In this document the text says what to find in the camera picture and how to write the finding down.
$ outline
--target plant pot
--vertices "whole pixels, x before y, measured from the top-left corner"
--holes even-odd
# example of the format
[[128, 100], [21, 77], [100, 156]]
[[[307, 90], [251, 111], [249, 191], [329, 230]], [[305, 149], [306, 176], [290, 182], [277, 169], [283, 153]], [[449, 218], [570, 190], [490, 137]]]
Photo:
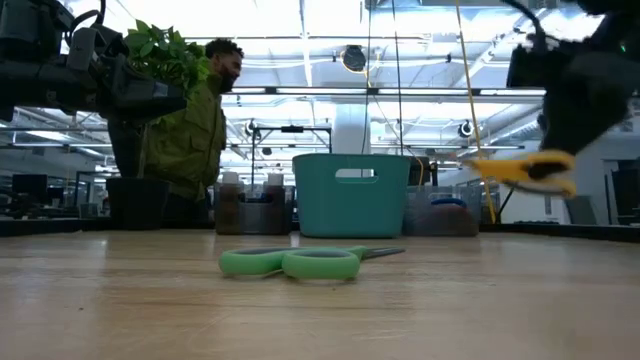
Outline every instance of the plant pot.
[[169, 185], [166, 181], [154, 179], [107, 179], [114, 224], [124, 230], [160, 229]]

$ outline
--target man's beard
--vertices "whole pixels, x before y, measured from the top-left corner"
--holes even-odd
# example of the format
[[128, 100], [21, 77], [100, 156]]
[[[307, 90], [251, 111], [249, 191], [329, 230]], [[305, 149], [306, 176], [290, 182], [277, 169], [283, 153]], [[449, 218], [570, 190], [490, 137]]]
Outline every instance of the man's beard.
[[222, 76], [222, 82], [220, 83], [220, 93], [225, 94], [233, 89], [233, 84], [236, 82], [236, 79], [231, 77], [229, 74], [224, 74]]

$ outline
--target green scissors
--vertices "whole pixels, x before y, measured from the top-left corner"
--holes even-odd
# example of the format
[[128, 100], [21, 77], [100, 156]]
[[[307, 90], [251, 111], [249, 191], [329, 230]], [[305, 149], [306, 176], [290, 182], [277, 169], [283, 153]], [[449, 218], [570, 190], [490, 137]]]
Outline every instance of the green scissors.
[[256, 248], [225, 251], [218, 259], [227, 276], [267, 275], [282, 270], [296, 279], [353, 279], [360, 261], [404, 252], [401, 248]]

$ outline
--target scissors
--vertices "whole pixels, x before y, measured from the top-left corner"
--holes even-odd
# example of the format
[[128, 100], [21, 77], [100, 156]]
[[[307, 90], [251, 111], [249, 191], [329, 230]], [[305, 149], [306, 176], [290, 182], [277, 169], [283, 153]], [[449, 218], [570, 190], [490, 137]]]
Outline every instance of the scissors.
[[222, 253], [218, 265], [227, 276], [267, 275], [282, 270], [296, 279], [353, 279], [360, 261], [404, 252], [401, 248], [256, 248]]
[[[576, 184], [570, 179], [556, 175], [575, 168], [575, 158], [562, 151], [543, 151], [529, 154], [523, 160], [469, 160], [465, 162], [483, 177], [516, 190], [571, 198], [576, 194]], [[538, 176], [537, 169], [545, 167], [546, 173]]]

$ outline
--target desk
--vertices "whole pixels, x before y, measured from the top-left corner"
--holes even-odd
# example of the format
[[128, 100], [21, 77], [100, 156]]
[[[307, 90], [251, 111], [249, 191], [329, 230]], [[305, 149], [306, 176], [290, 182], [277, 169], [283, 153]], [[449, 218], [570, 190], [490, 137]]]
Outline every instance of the desk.
[[[358, 279], [221, 277], [238, 247], [397, 245]], [[0, 239], [0, 359], [636, 359], [640, 246], [210, 231]]]

